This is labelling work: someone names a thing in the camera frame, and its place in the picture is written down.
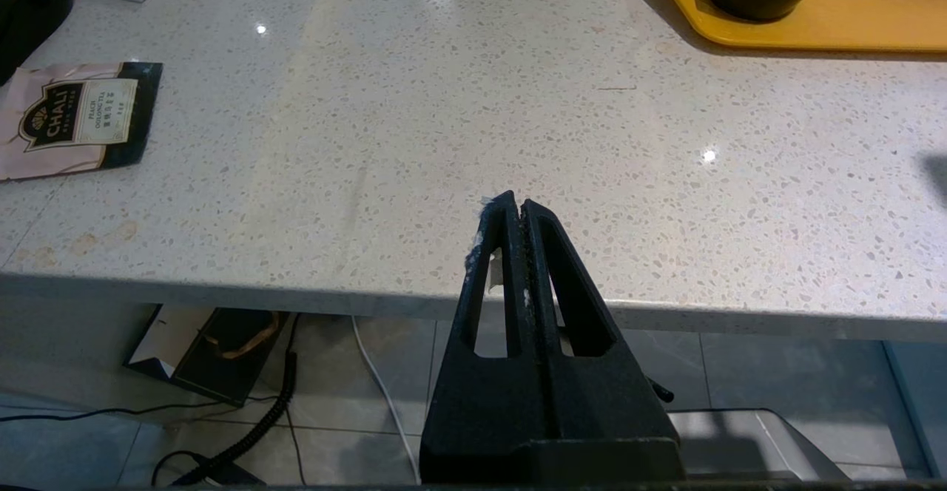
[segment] white cable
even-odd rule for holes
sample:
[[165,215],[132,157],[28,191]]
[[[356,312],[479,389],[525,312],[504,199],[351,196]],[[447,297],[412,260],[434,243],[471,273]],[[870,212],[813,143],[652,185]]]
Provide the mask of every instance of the white cable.
[[368,357],[368,352],[365,352],[365,345],[362,344],[362,337],[358,333],[358,323],[355,322],[355,316],[351,318],[352,332],[355,332],[355,342],[358,343],[358,350],[362,353],[362,358],[365,359],[365,363],[368,364],[371,375],[375,377],[375,383],[378,384],[379,389],[382,390],[382,395],[385,396],[385,400],[388,401],[388,409],[391,410],[391,416],[395,418],[395,427],[398,427],[398,435],[402,436],[402,443],[405,444],[408,460],[411,461],[411,469],[415,473],[415,484],[420,485],[420,471],[417,470],[417,461],[415,461],[414,454],[411,452],[411,446],[408,444],[408,437],[405,434],[405,428],[402,427],[402,420],[398,418],[398,410],[395,410],[395,403],[392,402],[391,396],[388,394],[388,388],[385,387],[385,382],[382,382],[381,374],[378,374],[378,370],[375,369],[375,364],[372,363],[370,357]]

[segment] floor tile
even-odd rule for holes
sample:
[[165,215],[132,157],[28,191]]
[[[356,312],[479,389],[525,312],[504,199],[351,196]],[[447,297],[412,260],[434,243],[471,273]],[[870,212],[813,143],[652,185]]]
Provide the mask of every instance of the floor tile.
[[[0,296],[0,390],[55,409],[206,402],[122,366],[153,310],[154,305],[108,298]],[[163,421],[186,414],[170,410],[142,418]]]
[[667,410],[706,410],[707,379],[700,336],[694,332],[622,330],[638,365],[652,380],[673,391]]
[[[148,487],[160,458],[175,450],[212,456],[250,431],[250,424],[194,421],[182,427],[143,424],[121,487]],[[413,484],[405,447],[396,434],[347,433],[340,430],[295,428],[307,484]],[[420,439],[408,437],[415,455]],[[297,485],[299,473],[293,438],[287,427],[274,427],[237,464],[269,485]],[[158,474],[157,484],[169,485],[196,467],[190,458],[171,458]]]
[[947,345],[886,342],[897,385],[911,416],[927,467],[947,476]]
[[743,480],[791,473],[803,481],[845,480],[833,461],[770,410],[688,410],[667,416],[680,434],[687,475]]
[[837,465],[852,480],[923,480],[927,478],[926,472],[921,470],[903,470],[900,467],[880,467],[880,465]]
[[701,335],[715,409],[767,407],[835,463],[924,467],[882,345]]
[[20,393],[0,393],[0,407],[20,407],[28,410],[78,410],[77,407],[71,407],[68,404],[51,401],[34,396],[25,396]]
[[[365,349],[391,393],[405,432],[420,434],[436,322],[359,318],[358,323]],[[287,327],[257,381],[255,396],[280,389],[288,335]],[[290,404],[294,424],[395,433],[388,404],[359,354],[349,316],[305,315],[294,346],[298,355],[297,391]],[[267,403],[252,404],[220,420],[256,423],[268,407]]]
[[[0,417],[70,411],[0,407]],[[114,487],[139,423],[109,416],[0,423],[0,484],[33,489]]]

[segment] white speckled countertop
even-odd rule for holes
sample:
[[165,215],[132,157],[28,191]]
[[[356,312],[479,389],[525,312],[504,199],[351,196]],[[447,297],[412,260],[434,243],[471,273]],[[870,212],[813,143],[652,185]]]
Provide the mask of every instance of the white speckled countertop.
[[947,64],[681,23],[670,0],[77,0],[26,66],[165,63],[151,140],[0,185],[0,291],[444,319],[481,197],[512,189],[622,325],[947,340]]

